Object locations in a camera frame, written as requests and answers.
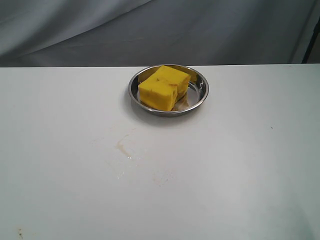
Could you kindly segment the brown liquid spill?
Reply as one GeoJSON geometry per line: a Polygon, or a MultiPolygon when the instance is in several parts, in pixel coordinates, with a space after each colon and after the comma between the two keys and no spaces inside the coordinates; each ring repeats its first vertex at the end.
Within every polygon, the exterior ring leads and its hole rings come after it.
{"type": "Polygon", "coordinates": [[[132,159],[131,154],[126,150],[126,147],[124,145],[124,141],[127,137],[129,137],[129,134],[124,135],[115,145],[115,148],[118,149],[124,156],[126,156],[128,159],[132,159]]]}

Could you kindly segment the grey backdrop cloth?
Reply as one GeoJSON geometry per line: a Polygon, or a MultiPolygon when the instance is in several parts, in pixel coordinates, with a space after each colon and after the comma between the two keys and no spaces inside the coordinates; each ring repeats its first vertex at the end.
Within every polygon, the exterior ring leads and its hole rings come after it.
{"type": "Polygon", "coordinates": [[[291,64],[317,0],[3,0],[2,67],[291,64]]]}

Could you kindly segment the yellow sponge block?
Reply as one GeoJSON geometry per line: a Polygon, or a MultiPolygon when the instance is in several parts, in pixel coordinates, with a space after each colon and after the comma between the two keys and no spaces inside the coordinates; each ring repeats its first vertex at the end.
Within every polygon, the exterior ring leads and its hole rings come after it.
{"type": "Polygon", "coordinates": [[[171,111],[188,90],[192,76],[170,66],[160,66],[138,85],[142,103],[159,111],[171,111]]]}

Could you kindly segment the round stainless steel pan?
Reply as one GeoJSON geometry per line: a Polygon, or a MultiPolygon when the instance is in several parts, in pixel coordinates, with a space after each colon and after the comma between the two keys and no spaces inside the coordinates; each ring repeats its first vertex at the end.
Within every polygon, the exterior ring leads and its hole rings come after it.
{"type": "Polygon", "coordinates": [[[209,94],[209,84],[198,71],[182,65],[164,64],[147,67],[136,73],[128,84],[128,94],[139,107],[160,117],[177,117],[189,113],[199,107],[209,94]],[[191,75],[186,94],[176,102],[171,111],[153,109],[140,100],[138,85],[151,76],[161,66],[168,66],[191,75]]]}

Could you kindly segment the black stand pole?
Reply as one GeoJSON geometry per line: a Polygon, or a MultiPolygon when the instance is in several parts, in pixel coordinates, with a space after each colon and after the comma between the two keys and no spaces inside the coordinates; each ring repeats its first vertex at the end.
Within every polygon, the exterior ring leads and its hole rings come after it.
{"type": "Polygon", "coordinates": [[[318,19],[318,21],[313,29],[312,36],[310,38],[309,44],[307,46],[307,49],[305,51],[305,54],[304,54],[302,62],[301,62],[302,64],[306,64],[308,62],[309,57],[312,53],[313,47],[315,45],[315,42],[317,40],[319,32],[320,32],[320,19],[318,19]]]}

